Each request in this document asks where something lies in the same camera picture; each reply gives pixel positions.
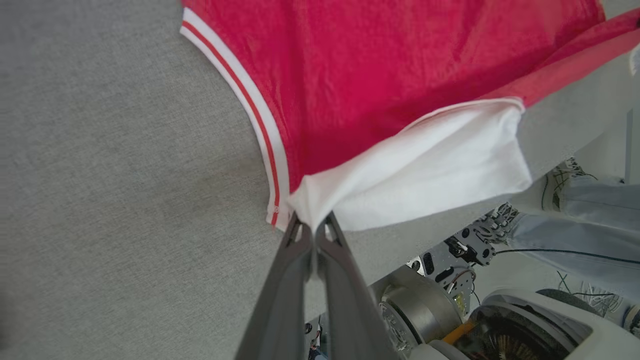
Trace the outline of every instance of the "orange strip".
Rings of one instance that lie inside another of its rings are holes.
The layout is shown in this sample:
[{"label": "orange strip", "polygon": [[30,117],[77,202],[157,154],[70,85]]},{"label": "orange strip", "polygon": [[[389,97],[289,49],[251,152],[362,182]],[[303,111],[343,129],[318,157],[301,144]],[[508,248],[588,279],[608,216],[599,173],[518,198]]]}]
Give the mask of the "orange strip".
[{"label": "orange strip", "polygon": [[271,141],[269,140],[269,135],[267,134],[266,127],[264,127],[264,123],[262,122],[262,118],[260,117],[260,113],[258,113],[258,109],[255,107],[255,104],[253,103],[253,100],[251,100],[251,97],[249,96],[249,93],[244,88],[244,85],[242,84],[242,82],[240,82],[240,79],[238,79],[238,76],[236,75],[236,73],[231,69],[229,64],[225,61],[225,59],[222,57],[222,55],[220,55],[220,53],[216,50],[216,48],[213,47],[213,45],[190,23],[188,23],[186,21],[182,21],[182,26],[184,26],[185,28],[189,29],[190,32],[192,32],[198,39],[200,39],[200,41],[202,41],[209,48],[209,50],[211,50],[211,52],[216,57],[216,59],[218,59],[218,61],[220,61],[222,66],[224,66],[225,70],[229,73],[229,75],[231,75],[231,78],[236,82],[236,85],[238,86],[238,88],[242,92],[242,95],[246,99],[246,102],[249,103],[249,107],[251,107],[251,110],[253,111],[253,116],[255,116],[256,120],[258,120],[258,126],[260,127],[260,131],[262,132],[262,137],[264,139],[264,143],[267,146],[267,154],[269,156],[269,164],[271,165],[271,173],[273,175],[273,187],[275,189],[275,201],[274,201],[275,210],[273,212],[273,218],[271,218],[271,225],[275,226],[276,225],[276,221],[278,221],[278,205],[280,203],[280,189],[278,187],[278,173],[276,172],[276,160],[275,160],[275,157],[273,156],[273,148],[271,147]]}]

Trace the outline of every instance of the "hem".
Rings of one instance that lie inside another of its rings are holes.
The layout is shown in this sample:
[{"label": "hem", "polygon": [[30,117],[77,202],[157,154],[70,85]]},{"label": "hem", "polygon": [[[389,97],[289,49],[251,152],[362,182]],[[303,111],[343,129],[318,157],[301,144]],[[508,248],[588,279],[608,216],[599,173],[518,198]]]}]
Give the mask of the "hem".
[{"label": "hem", "polygon": [[267,222],[285,229],[289,221],[289,167],[275,119],[262,94],[222,39],[192,9],[184,8],[180,34],[196,45],[227,81],[255,131],[269,181]]}]

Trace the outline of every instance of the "pant leg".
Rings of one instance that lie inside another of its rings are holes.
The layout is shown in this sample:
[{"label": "pant leg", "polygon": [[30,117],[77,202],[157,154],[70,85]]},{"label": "pant leg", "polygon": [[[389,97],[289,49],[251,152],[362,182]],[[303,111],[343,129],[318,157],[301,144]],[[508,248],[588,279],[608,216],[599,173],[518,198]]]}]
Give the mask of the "pant leg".
[{"label": "pant leg", "polygon": [[574,177],[560,193],[560,211],[581,222],[640,233],[640,185]]},{"label": "pant leg", "polygon": [[[538,215],[522,215],[511,232],[514,249],[557,249],[640,261],[640,234]],[[524,252],[600,288],[640,303],[640,265],[556,252]]]}]

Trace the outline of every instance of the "garment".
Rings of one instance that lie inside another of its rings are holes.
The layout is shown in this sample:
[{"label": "garment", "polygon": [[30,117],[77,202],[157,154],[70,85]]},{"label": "garment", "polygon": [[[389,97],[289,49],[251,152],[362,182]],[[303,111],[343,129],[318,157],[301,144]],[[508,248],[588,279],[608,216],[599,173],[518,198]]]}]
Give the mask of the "garment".
[{"label": "garment", "polygon": [[[561,192],[568,218],[520,215],[509,244],[515,249],[558,249],[640,261],[640,185],[571,179]],[[591,256],[525,252],[599,288],[640,303],[640,265]]]},{"label": "garment", "polygon": [[[518,97],[522,105],[529,106],[640,42],[640,31],[634,31],[640,10],[604,22],[597,0],[487,0],[464,5],[418,0],[185,0],[184,6],[180,32],[230,83],[256,130],[271,188],[267,220],[281,228],[292,211],[287,198],[299,190],[305,176],[340,167],[417,119],[438,122],[439,116],[447,115],[438,111],[442,108],[468,108],[466,102],[478,99],[502,103],[505,97]],[[461,158],[491,153],[499,146],[488,142],[509,133],[506,128],[517,126],[518,121],[513,117],[500,123],[501,127],[485,129],[491,134],[483,135],[489,139],[486,146],[470,147],[462,157],[439,149],[464,147],[474,134],[449,129],[444,133],[464,136],[455,136],[455,142],[431,139],[434,146],[428,157],[435,158],[437,152],[438,158],[455,165]],[[515,136],[498,140],[513,141]],[[384,150],[376,156],[384,158],[387,153]],[[487,165],[498,167],[498,161],[515,164],[515,182],[505,192],[523,190],[530,183],[522,181],[529,175],[522,170],[525,163],[520,151],[512,154]],[[419,165],[434,168],[438,164]],[[464,173],[458,166],[451,176],[460,178]],[[396,174],[379,178],[376,185]],[[479,191],[482,180],[488,179],[486,174],[467,175],[477,181],[426,188],[449,192],[455,206],[500,192],[497,188]],[[310,193],[305,187],[299,197],[319,199],[321,203],[306,202],[313,209],[334,208],[342,199],[323,201],[321,194],[336,184],[321,183],[322,178],[310,180],[320,191]],[[429,182],[428,177],[421,179]],[[376,220],[359,221],[365,216],[367,196],[380,193],[363,185],[367,184],[358,181],[356,193],[349,193],[361,200],[355,213],[338,214],[341,223],[353,223],[345,229],[391,224],[430,213],[406,212],[393,219],[382,214]],[[478,195],[457,195],[460,190]],[[388,198],[401,207],[410,200],[401,195]],[[313,222],[325,216],[324,212],[301,219]]]}]

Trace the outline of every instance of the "person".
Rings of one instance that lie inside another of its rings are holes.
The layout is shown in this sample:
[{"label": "person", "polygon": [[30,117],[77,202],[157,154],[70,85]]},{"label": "person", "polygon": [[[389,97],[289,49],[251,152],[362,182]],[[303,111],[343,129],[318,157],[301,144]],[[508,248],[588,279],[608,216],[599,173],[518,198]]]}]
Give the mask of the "person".
[{"label": "person", "polygon": [[[515,250],[570,250],[640,262],[640,184],[597,179],[569,158],[547,174],[541,200],[544,215],[519,212],[506,203],[493,242]],[[562,252],[524,252],[598,288],[640,304],[640,264]],[[627,316],[638,336],[638,309]]]}]

